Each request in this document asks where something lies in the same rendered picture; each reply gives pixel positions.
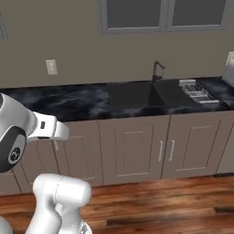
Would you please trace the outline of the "white wall socket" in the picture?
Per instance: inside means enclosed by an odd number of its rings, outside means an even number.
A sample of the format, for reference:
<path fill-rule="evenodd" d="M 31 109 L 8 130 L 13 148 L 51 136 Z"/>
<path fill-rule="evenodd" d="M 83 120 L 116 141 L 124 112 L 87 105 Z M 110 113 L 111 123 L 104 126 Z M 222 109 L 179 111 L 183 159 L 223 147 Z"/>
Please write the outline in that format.
<path fill-rule="evenodd" d="M 47 70 L 48 70 L 49 75 L 57 75 L 58 74 L 56 60 L 48 59 L 46 61 L 46 65 L 47 65 Z"/>

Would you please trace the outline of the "dark metal tap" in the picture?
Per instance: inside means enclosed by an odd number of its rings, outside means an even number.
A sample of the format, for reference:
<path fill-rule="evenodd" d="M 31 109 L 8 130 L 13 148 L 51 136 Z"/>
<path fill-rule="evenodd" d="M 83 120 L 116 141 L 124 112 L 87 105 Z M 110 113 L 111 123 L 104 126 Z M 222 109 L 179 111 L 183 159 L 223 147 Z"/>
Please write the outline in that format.
<path fill-rule="evenodd" d="M 158 67 L 161 69 L 160 74 L 157 72 Z M 154 62 L 154 66 L 153 66 L 153 81 L 163 80 L 164 79 L 164 73 L 165 73 L 165 66 L 160 61 L 156 60 Z"/>

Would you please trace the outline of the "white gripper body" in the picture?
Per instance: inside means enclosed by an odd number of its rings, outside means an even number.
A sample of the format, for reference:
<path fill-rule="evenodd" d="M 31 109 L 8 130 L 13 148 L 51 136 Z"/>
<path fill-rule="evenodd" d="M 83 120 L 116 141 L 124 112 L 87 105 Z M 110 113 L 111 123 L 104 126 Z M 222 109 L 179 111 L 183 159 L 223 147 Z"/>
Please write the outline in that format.
<path fill-rule="evenodd" d="M 68 140 L 69 127 L 63 122 L 56 122 L 56 129 L 53 137 L 55 140 Z"/>

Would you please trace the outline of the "black sink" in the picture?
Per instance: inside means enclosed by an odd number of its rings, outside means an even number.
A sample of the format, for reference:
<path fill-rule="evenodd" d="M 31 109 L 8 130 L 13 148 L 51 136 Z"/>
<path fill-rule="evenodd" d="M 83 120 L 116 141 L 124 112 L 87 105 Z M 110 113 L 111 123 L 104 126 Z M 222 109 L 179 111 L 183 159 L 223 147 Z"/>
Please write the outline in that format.
<path fill-rule="evenodd" d="M 183 92 L 178 80 L 111 83 L 108 92 L 114 108 L 179 107 L 195 103 Z"/>

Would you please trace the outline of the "white small appliance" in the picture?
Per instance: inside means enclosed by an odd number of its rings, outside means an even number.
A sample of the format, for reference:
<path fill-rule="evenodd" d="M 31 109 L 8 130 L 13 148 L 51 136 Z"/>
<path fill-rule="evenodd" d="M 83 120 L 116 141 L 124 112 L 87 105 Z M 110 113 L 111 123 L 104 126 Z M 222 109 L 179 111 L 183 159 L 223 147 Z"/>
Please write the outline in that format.
<path fill-rule="evenodd" d="M 222 79 L 232 88 L 234 88 L 234 51 L 229 52 Z"/>

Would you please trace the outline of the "beige cupboard door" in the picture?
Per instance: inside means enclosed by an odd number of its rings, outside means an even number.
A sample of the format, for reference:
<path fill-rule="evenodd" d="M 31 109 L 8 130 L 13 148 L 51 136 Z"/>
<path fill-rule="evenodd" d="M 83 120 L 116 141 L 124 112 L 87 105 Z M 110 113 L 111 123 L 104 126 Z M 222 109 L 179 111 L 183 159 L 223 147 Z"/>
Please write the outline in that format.
<path fill-rule="evenodd" d="M 64 176 L 72 176 L 102 184 L 101 140 L 98 124 L 92 122 L 67 122 L 70 136 L 67 141 L 57 141 L 58 170 Z"/>
<path fill-rule="evenodd" d="M 234 112 L 172 115 L 162 178 L 214 175 L 233 125 Z M 171 140 L 175 149 L 170 162 Z"/>
<path fill-rule="evenodd" d="M 160 179 L 169 120 L 165 115 L 100 121 L 103 183 Z M 159 163 L 160 141 L 164 148 Z"/>
<path fill-rule="evenodd" d="M 34 180 L 43 173 L 59 173 L 51 141 L 28 143 L 19 163 L 13 168 L 23 193 L 30 193 Z"/>
<path fill-rule="evenodd" d="M 0 173 L 0 196 L 20 194 L 20 188 L 13 173 Z"/>

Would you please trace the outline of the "grey framed window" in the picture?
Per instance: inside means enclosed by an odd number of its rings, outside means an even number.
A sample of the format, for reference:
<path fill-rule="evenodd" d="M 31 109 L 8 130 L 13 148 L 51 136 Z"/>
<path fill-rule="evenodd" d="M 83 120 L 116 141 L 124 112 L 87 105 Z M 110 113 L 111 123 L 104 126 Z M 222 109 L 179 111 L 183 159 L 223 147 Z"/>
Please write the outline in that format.
<path fill-rule="evenodd" d="M 2 17 L 1 11 L 0 11 L 0 38 L 7 39 L 7 33 L 6 33 L 6 29 L 5 29 L 5 23 L 4 23 L 4 19 Z"/>
<path fill-rule="evenodd" d="M 109 34 L 225 30 L 234 0 L 99 0 Z"/>

